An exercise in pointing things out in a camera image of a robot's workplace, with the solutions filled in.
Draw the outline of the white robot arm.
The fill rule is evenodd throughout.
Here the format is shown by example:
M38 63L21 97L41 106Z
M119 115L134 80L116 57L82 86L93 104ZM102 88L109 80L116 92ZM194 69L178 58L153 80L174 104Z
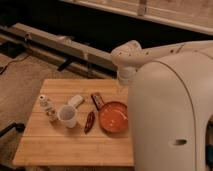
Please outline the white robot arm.
M213 171L213 40L142 48L129 41L111 52L128 87L135 171Z

